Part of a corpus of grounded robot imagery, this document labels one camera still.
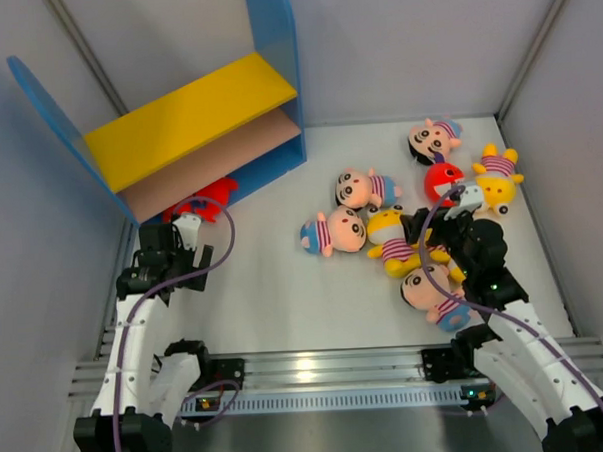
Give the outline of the red shark plush toy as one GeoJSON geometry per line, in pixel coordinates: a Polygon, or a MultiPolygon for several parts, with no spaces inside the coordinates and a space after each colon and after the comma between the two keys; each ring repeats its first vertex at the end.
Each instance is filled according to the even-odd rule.
{"type": "Polygon", "coordinates": [[[424,176],[424,193],[431,203],[436,203],[451,187],[465,180],[463,171],[452,163],[436,163],[424,176]]]}

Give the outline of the boy plush doll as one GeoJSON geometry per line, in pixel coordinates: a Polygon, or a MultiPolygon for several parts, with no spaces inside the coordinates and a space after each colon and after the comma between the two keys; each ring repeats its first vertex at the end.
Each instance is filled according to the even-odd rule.
{"type": "Polygon", "coordinates": [[[406,304],[425,312],[426,321],[435,324],[443,332],[452,333],[471,322],[472,310],[439,292],[428,280],[422,267],[404,277],[400,293],[406,304]]]}
{"type": "Polygon", "coordinates": [[[334,252],[357,253],[365,245],[366,226],[362,218],[347,206],[340,205],[330,214],[318,212],[304,223],[300,244],[309,254],[331,257],[334,252]]]}
{"type": "Polygon", "coordinates": [[[410,129],[407,138],[409,152],[425,167],[444,163],[462,144],[462,132],[461,125],[451,118],[426,118],[422,125],[410,129]]]}
{"type": "Polygon", "coordinates": [[[394,205],[402,193],[389,176],[378,175],[373,169],[363,172],[347,168],[337,178],[334,199],[337,205],[356,211],[366,206],[382,209],[394,205]]]}

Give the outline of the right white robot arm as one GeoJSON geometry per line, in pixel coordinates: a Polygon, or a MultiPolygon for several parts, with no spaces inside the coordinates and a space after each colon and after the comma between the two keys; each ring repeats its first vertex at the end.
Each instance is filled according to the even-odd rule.
{"type": "Polygon", "coordinates": [[[534,428],[544,452],[603,452],[603,390],[551,337],[505,265],[502,226],[455,208],[422,208],[400,218],[422,257],[442,245],[463,269],[466,304],[483,323],[451,342],[463,374],[481,373],[534,428]]]}

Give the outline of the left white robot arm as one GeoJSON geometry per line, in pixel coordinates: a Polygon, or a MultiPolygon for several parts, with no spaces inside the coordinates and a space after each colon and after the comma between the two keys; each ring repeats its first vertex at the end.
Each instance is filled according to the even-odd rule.
{"type": "Polygon", "coordinates": [[[186,394],[213,380],[204,343],[182,337],[171,305],[178,289],[205,287],[197,271],[213,251],[197,248],[201,224],[185,213],[140,227],[139,247],[116,281],[115,334],[100,392],[73,429],[80,452],[172,452],[186,394]]]}

